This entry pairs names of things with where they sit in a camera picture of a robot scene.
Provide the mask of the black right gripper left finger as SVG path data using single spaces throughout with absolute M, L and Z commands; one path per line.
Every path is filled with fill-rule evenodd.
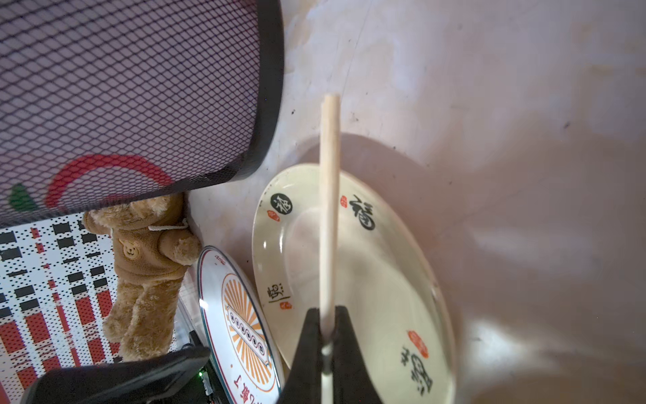
M 320 404 L 323 339 L 318 308 L 306 313 L 289 377 L 278 404 Z

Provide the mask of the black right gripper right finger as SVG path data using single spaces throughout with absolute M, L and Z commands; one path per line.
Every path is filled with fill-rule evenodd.
M 332 378 L 334 403 L 382 403 L 368 374 L 353 323 L 345 306 L 335 307 Z

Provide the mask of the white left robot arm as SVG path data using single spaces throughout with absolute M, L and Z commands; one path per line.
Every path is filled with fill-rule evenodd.
M 207 347 L 188 347 L 151 360 L 55 369 L 23 393 L 23 403 L 207 403 L 200 371 Z

